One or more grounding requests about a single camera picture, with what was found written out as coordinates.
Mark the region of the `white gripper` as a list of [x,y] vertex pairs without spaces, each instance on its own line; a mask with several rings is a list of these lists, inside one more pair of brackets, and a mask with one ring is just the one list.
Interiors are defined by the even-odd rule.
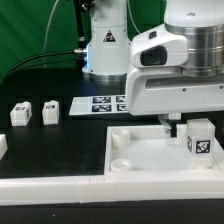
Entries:
[[167,114],[224,110],[224,26],[162,24],[137,35],[125,94],[133,115],[159,115],[172,136]]

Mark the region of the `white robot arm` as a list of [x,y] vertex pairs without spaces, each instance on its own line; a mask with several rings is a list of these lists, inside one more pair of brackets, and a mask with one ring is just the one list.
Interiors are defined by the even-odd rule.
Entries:
[[127,34],[127,0],[87,0],[83,75],[126,80],[132,115],[156,115],[172,135],[183,113],[224,110],[224,0],[166,0],[164,23]]

